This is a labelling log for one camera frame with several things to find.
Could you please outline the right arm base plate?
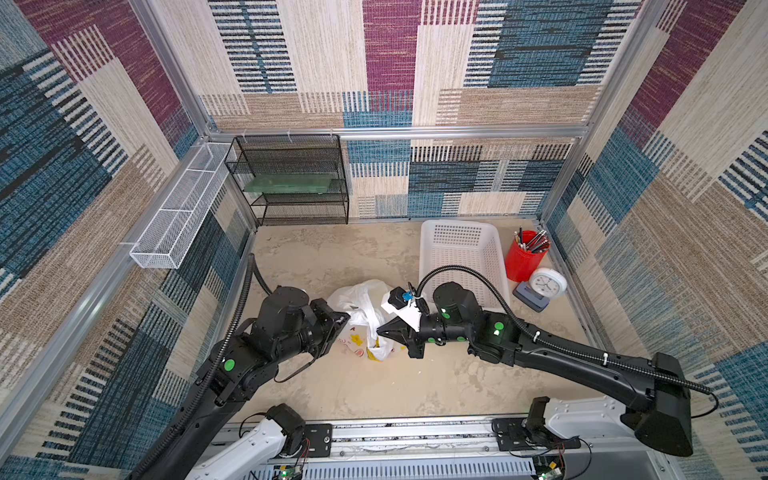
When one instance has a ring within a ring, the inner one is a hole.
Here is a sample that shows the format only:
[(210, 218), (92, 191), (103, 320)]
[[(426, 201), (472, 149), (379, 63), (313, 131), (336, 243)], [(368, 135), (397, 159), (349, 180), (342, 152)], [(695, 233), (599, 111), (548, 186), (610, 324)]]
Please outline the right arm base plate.
[(513, 452), (523, 450), (559, 450), (563, 448), (579, 449), (581, 440), (577, 437), (560, 438), (550, 432), (542, 422), (528, 420), (522, 417), (502, 417), (491, 421), (491, 430), (494, 434), (500, 451)]

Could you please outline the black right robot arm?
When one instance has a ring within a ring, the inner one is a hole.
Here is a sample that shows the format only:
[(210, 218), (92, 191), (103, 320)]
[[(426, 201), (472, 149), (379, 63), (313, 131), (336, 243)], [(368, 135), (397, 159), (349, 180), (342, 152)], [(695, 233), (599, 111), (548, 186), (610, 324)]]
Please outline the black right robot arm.
[(435, 305), (397, 287), (382, 308), (391, 320), (379, 335), (420, 359), (429, 343), (464, 342), (469, 354), (491, 364), (544, 371), (601, 392), (625, 409), (619, 421), (647, 447), (678, 457), (693, 453), (690, 389), (679, 362), (601, 351), (573, 342), (506, 313), (483, 309), (475, 294), (456, 282), (440, 285)]

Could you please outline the white perforated plastic basket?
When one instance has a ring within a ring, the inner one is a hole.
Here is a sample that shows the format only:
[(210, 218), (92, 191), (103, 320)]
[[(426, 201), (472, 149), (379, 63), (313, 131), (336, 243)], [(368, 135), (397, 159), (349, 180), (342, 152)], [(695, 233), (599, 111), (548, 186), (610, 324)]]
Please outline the white perforated plastic basket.
[[(484, 276), (505, 301), (510, 300), (502, 245), (495, 226), (474, 221), (428, 220), (421, 226), (419, 277), (445, 265), (460, 265)], [(472, 291), (485, 310), (501, 312), (498, 299), (476, 277), (461, 271), (447, 271), (433, 277), (423, 289), (423, 297), (433, 301), (434, 290), (446, 282), (456, 282)]]

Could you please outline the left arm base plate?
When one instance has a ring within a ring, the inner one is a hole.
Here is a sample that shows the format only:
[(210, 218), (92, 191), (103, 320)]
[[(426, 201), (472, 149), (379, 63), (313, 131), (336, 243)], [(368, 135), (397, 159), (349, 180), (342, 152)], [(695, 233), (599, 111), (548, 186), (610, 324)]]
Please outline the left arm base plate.
[(299, 453), (303, 458), (329, 458), (334, 427), (331, 423), (309, 423), (302, 430)]

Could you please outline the white plastic bag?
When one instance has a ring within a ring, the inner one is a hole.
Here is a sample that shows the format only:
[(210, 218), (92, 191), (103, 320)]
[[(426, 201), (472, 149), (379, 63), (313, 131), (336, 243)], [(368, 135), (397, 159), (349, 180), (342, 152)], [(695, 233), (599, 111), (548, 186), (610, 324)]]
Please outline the white plastic bag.
[(339, 288), (327, 300), (333, 310), (349, 315), (337, 342), (359, 358), (383, 362), (394, 349), (393, 340), (377, 333), (380, 326), (393, 318), (381, 307), (390, 290), (383, 281), (372, 279)]

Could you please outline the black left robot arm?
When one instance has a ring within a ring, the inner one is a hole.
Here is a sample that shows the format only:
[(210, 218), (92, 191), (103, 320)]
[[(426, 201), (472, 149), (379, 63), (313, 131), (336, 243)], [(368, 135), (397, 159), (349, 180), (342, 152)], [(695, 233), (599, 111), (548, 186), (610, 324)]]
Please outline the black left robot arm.
[(230, 419), (275, 379), (281, 363), (304, 353), (326, 355), (349, 318), (299, 288), (277, 287), (257, 317), (214, 346), (180, 410), (129, 477), (185, 478)]

